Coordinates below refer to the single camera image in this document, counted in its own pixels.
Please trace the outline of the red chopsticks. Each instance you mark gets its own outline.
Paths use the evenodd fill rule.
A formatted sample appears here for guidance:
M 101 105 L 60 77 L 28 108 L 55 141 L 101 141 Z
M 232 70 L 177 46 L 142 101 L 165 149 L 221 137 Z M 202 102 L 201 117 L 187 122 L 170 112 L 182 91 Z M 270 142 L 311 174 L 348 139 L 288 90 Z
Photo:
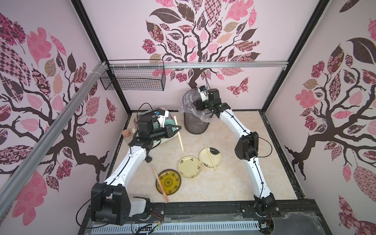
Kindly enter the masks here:
M 166 192 L 165 192 L 165 190 L 164 190 L 164 188 L 163 188 L 163 185 L 162 185 L 162 182 L 161 182 L 161 180 L 160 180 L 160 178 L 159 178 L 159 175 L 158 175 L 158 173 L 157 173 L 157 170 L 156 170 L 156 168 L 155 168 L 155 166 L 154 166 L 153 164 L 152 164 L 151 166 L 152 166 L 153 172 L 154 172 L 154 174 L 155 174 L 156 180 L 157 180 L 157 182 L 158 182 L 158 184 L 159 184 L 159 186 L 160 186 L 160 189 L 161 189 L 162 195 L 164 196 L 165 202 L 166 202 L 166 203 L 169 203 L 169 202 L 170 202 L 170 201 L 169 201 L 169 198 L 168 198 L 168 196 L 167 196 L 167 194 L 166 194 Z

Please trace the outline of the bare wooden chopsticks pair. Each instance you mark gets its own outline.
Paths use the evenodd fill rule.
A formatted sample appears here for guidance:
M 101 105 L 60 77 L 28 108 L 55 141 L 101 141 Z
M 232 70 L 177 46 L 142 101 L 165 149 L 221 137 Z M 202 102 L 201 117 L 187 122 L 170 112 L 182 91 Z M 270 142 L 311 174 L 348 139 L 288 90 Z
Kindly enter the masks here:
M 206 152 L 207 152 L 207 155 L 208 155 L 208 157 L 209 157 L 209 159 L 210 159 L 210 161 L 211 161 L 211 163 L 212 163 L 212 165 L 213 165 L 213 167 L 214 167 L 214 170 L 215 170 L 215 171 L 218 171 L 218 169 L 217 169 L 217 167 L 216 167 L 216 165 L 215 165 L 215 162 L 213 161 L 213 158 L 212 158 L 212 155 L 211 155 L 211 152 L 210 152 L 209 148 L 208 148 L 206 145 L 204 145 L 204 147 L 205 147 L 205 150 L 206 150 Z

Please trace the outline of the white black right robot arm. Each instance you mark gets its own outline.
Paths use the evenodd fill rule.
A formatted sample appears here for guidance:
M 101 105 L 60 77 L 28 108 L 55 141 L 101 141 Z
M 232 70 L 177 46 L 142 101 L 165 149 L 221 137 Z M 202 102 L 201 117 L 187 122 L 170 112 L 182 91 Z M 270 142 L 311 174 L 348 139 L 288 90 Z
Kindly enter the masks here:
M 221 101 L 218 89 L 197 89 L 200 98 L 194 102 L 197 110 L 208 110 L 223 121 L 238 138 L 235 155 L 245 162 L 250 172 L 254 187 L 255 212 L 260 217 L 267 217 L 276 207 L 276 200 L 268 187 L 259 164 L 259 135 L 252 132 L 235 116 L 230 106 Z

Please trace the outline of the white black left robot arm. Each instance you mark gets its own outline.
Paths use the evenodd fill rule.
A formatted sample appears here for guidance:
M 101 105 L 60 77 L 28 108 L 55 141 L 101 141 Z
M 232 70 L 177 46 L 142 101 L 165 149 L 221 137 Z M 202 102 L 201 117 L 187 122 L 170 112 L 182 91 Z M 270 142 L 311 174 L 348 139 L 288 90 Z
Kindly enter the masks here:
M 103 224 L 123 225 L 133 216 L 148 213 L 148 198 L 130 198 L 127 189 L 140 164 L 149 157 L 155 141 L 174 137 L 181 126 L 167 124 L 169 111 L 151 110 L 138 119 L 129 150 L 118 168 L 103 183 L 91 190 L 91 220 Z

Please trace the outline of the clear plastic bin liner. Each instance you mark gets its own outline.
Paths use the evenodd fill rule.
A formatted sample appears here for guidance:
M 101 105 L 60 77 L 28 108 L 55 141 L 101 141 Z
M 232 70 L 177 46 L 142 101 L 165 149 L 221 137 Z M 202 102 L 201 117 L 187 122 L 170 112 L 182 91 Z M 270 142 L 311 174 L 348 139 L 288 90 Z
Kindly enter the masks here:
M 214 114 L 210 110 L 197 110 L 197 108 L 194 105 L 194 102 L 197 100 L 201 100 L 201 96 L 199 94 L 198 89 L 192 89 L 187 91 L 183 95 L 182 101 L 178 105 L 178 111 L 180 113 L 187 113 L 193 115 L 193 117 L 199 118 L 202 122 L 216 121 Z

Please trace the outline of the black mesh trash bin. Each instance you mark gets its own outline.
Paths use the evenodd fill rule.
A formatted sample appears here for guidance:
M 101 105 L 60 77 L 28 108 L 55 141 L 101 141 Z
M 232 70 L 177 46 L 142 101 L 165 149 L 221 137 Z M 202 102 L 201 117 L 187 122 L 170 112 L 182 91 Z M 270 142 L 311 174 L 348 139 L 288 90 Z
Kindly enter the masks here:
M 206 132 L 209 127 L 209 122 L 202 122 L 199 118 L 193 117 L 193 115 L 184 114 L 184 125 L 186 130 L 194 135 L 200 135 Z

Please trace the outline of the cream plate right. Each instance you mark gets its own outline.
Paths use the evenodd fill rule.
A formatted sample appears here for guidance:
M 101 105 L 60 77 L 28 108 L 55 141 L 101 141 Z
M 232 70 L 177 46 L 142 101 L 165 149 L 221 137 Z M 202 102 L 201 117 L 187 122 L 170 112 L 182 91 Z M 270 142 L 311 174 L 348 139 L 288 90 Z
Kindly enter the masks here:
M 223 157 L 219 150 L 213 147 L 208 147 L 201 150 L 199 153 L 199 160 L 204 167 L 215 169 L 222 164 Z

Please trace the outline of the cream plate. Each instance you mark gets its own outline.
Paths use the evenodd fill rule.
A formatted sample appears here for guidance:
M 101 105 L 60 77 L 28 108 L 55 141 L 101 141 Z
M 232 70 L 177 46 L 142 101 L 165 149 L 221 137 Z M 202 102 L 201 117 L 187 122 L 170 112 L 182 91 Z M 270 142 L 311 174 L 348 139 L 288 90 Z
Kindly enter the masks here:
M 194 156 L 183 157 L 178 162 L 177 169 L 181 177 L 186 178 L 186 179 L 195 178 L 202 171 L 200 160 Z
M 219 150 L 213 147 L 208 147 L 201 150 L 199 153 L 199 160 L 204 167 L 215 169 L 222 164 L 223 157 Z

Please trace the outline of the cream plate middle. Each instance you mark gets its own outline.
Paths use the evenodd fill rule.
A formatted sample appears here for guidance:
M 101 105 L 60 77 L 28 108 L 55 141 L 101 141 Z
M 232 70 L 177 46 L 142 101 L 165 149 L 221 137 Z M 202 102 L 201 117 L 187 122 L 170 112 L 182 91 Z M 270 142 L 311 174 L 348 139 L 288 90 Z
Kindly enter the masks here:
M 195 178 L 202 171 L 200 160 L 194 156 L 183 157 L 178 162 L 177 169 L 181 177 L 186 178 L 186 179 Z

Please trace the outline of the black small cylinder jar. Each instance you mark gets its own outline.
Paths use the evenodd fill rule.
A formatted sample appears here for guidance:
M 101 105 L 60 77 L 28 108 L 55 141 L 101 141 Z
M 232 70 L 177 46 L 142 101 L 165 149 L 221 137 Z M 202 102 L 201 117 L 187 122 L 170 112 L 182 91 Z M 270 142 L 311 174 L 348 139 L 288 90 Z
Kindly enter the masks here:
M 146 161 L 147 163 L 150 163 L 150 162 L 152 161 L 152 157 L 147 156 L 147 157 L 145 158 L 145 161 Z

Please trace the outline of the yellow black patterned plate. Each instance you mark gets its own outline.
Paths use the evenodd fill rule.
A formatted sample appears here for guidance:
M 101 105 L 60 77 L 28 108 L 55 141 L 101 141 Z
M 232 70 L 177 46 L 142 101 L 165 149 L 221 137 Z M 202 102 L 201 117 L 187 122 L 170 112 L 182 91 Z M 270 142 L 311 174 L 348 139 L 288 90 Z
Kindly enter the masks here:
M 159 174 L 160 182 L 167 196 L 175 194 L 181 187 L 181 176 L 173 169 L 166 169 Z

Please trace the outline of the aluminium frame bar rear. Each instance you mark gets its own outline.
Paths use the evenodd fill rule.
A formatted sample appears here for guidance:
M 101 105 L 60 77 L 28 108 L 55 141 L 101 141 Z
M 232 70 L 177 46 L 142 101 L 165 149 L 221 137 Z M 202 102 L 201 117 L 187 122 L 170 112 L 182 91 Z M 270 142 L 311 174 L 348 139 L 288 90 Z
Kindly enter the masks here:
M 157 68 L 157 69 L 222 69 L 222 68 L 286 68 L 287 61 L 249 62 L 181 62 L 181 63 L 114 63 L 109 68 Z

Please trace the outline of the aluminium frame bar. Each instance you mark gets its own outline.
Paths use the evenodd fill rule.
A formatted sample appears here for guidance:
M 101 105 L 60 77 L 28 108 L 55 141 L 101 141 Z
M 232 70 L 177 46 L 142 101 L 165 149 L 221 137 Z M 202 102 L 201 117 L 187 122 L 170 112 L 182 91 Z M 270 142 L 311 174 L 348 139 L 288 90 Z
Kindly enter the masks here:
M 157 69 L 222 69 L 222 68 L 286 68 L 287 61 L 249 62 L 181 62 L 181 63 L 114 63 L 109 68 L 157 68 Z
M 79 105 L 84 101 L 86 95 L 90 92 L 91 88 L 105 71 L 105 62 L 100 62 L 98 65 L 96 65 L 96 67 L 84 81 L 83 85 L 64 107 L 61 114 L 57 116 L 55 121 L 47 130 L 46 134 L 44 134 L 36 143 L 29 156 L 22 161 L 14 174 L 3 186 L 3 191 L 1 192 L 1 218 L 5 216 L 8 208 L 13 204 L 15 198 L 28 182 L 29 178 L 32 176 L 33 172 L 36 170 L 43 158 L 46 156 L 48 150 L 57 140 L 69 120 L 73 117 Z

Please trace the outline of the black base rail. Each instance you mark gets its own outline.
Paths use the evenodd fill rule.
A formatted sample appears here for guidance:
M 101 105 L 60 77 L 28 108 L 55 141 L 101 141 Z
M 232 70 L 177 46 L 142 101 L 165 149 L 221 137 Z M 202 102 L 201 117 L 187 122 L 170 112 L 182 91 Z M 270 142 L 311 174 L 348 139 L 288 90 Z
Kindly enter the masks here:
M 267 217 L 256 214 L 254 201 L 152 203 L 149 214 L 132 217 L 125 224 L 217 221 L 258 221 L 259 231 L 199 232 L 191 235 L 330 235 L 332 234 L 313 199 L 278 200 Z M 107 225 L 94 223 L 87 210 L 78 234 Z

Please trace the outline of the aluminium frame bar left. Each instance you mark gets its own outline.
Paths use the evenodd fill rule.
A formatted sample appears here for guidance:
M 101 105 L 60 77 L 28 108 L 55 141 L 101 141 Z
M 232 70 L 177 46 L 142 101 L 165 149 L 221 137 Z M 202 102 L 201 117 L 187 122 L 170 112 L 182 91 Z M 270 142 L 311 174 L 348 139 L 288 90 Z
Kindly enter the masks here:
M 48 150 L 57 140 L 69 120 L 73 117 L 79 105 L 84 101 L 86 95 L 90 92 L 91 88 L 105 71 L 105 62 L 100 62 L 98 65 L 96 65 L 96 67 L 84 81 L 83 85 L 64 107 L 61 114 L 57 116 L 55 121 L 47 130 L 46 134 L 44 134 L 36 143 L 29 156 L 22 161 L 14 174 L 3 186 L 3 191 L 1 192 L 1 218 L 5 216 L 8 208 L 13 204 L 15 198 L 28 182 L 29 178 L 32 176 L 33 172 L 36 170 L 43 158 L 46 156 Z

